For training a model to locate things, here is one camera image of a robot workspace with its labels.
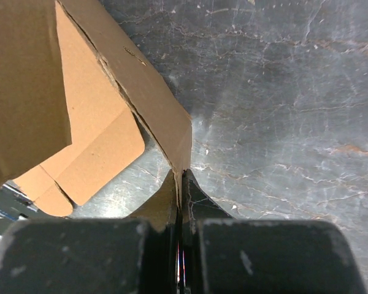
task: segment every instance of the scratch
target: scratch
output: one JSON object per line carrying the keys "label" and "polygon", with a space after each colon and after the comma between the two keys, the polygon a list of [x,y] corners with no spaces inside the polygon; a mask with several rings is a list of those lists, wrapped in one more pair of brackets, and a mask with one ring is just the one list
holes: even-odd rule
{"label": "scratch", "polygon": [[101,271],[101,269],[99,269],[97,266],[94,266],[91,263],[87,263],[87,259],[84,259],[82,257],[77,256],[76,254],[74,254],[70,248],[68,246],[63,246],[61,248],[58,248],[57,245],[49,243],[49,242],[44,242],[44,244],[50,248],[53,248],[55,250],[59,250],[60,252],[63,253],[63,255],[65,255],[69,260],[78,263],[79,265],[83,266],[85,269],[88,269],[89,271],[91,271],[95,276],[99,277],[100,280],[104,281],[105,283],[107,283],[107,278],[104,274],[103,271]]}
{"label": "scratch", "polygon": [[355,103],[355,104],[344,104],[341,106],[334,106],[334,107],[319,107],[319,108],[307,108],[307,109],[301,109],[298,110],[298,113],[306,113],[306,112],[311,112],[311,111],[329,111],[329,110],[336,110],[336,109],[343,109],[343,108],[353,108],[353,107],[357,107],[357,106],[363,106],[363,105],[367,105],[368,101],[364,101],[364,102],[360,102],[360,103]]}
{"label": "scratch", "polygon": [[123,47],[124,48],[124,50],[128,53],[128,54],[130,54],[131,56],[133,56],[133,57],[135,57],[137,60],[139,60],[139,62],[141,63],[141,64],[143,64],[144,66],[147,66],[147,64],[143,61],[143,60],[141,60],[139,57],[137,57],[136,55],[135,55],[135,53],[133,53],[130,49],[128,49],[127,47]]}
{"label": "scratch", "polygon": [[232,8],[233,11],[237,12],[254,12],[253,9],[240,9],[240,8]]}
{"label": "scratch", "polygon": [[139,170],[142,172],[142,173],[145,173],[147,175],[150,175],[154,180],[155,182],[157,183],[158,182],[158,178],[155,176],[155,175],[152,175],[148,170],[144,169],[144,168],[141,168],[139,167]]}
{"label": "scratch", "polygon": [[345,76],[345,78],[347,79],[347,81],[349,82],[350,84],[350,89],[353,91],[353,93],[357,96],[358,95],[358,92],[357,92],[357,89],[355,87],[355,84],[353,84],[353,82],[351,81],[351,78],[348,76],[348,74],[343,70],[342,71],[343,75]]}
{"label": "scratch", "polygon": [[316,11],[313,10],[311,15],[310,15],[310,18],[308,19],[308,23],[307,23],[307,26],[305,27],[306,30],[305,30],[305,34],[304,34],[304,37],[302,38],[302,42],[301,42],[301,45],[305,45],[305,43],[307,43],[307,37],[309,35],[309,32],[311,31],[311,24],[313,22],[313,20],[316,18],[316,16],[318,15],[320,9],[321,9],[321,6],[323,5],[323,3],[325,3],[326,0],[323,0],[320,5],[319,5],[319,9],[317,9]]}
{"label": "scratch", "polygon": [[222,8],[222,9],[218,9],[215,11],[207,11],[206,15],[212,15],[212,14],[216,14],[216,13],[220,13],[220,12],[224,12],[224,11],[229,11],[229,8]]}
{"label": "scratch", "polygon": [[359,193],[359,194],[355,194],[355,195],[352,195],[352,196],[349,196],[349,197],[345,197],[345,198],[336,198],[336,199],[330,199],[330,200],[320,201],[316,205],[318,206],[318,205],[321,205],[321,204],[324,204],[324,203],[330,203],[330,202],[341,201],[341,200],[348,200],[348,199],[351,199],[351,198],[365,196],[367,194],[368,193]]}
{"label": "scratch", "polygon": [[245,270],[250,276],[252,276],[253,275],[253,270],[251,269],[252,262],[248,258],[248,255],[243,250],[240,251],[240,258],[241,258],[241,261],[243,263]]}

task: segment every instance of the marble surface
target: marble surface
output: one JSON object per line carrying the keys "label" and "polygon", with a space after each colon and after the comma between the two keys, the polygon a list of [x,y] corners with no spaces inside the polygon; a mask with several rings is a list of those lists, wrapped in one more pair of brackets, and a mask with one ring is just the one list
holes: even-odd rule
{"label": "marble surface", "polygon": [[[193,118],[192,170],[235,217],[339,226],[368,288],[368,0],[102,0]],[[147,151],[74,217],[124,217]]]}

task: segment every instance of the black metal bracket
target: black metal bracket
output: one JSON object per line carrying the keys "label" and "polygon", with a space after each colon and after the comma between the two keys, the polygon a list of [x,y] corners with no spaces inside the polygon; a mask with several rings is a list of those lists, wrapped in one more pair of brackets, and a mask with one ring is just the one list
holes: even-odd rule
{"label": "black metal bracket", "polygon": [[181,210],[170,171],[125,219],[17,222],[0,245],[0,293],[366,292],[334,225],[233,219],[190,170],[182,184]]}

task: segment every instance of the brown cardboard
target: brown cardboard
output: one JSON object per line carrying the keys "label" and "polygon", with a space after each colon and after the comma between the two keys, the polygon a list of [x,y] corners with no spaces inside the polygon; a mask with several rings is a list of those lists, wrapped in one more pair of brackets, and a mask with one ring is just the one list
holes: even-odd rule
{"label": "brown cardboard", "polygon": [[71,143],[51,0],[0,1],[0,186]]}
{"label": "brown cardboard", "polygon": [[182,172],[190,167],[192,130],[188,113],[162,76],[97,0],[61,0],[84,38],[95,49],[110,81],[171,165],[180,205]]}
{"label": "brown cardboard", "polygon": [[46,213],[70,214],[69,199],[84,204],[144,151],[132,111],[172,166],[180,205],[182,171],[190,166],[189,115],[97,0],[60,0],[56,14],[45,13],[57,21],[58,38],[50,43],[61,49],[72,145],[15,183]]}

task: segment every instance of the dust speck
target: dust speck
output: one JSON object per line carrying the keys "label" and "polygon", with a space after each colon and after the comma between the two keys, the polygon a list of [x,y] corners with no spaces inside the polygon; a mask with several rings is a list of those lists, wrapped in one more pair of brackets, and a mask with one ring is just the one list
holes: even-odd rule
{"label": "dust speck", "polygon": [[136,232],[142,235],[146,231],[146,226],[144,224],[139,224],[136,226]]}
{"label": "dust speck", "polygon": [[10,272],[11,277],[17,277],[19,276],[21,273],[23,273],[24,271],[26,271],[27,266],[26,265],[22,265],[19,266],[17,268],[13,268]]}

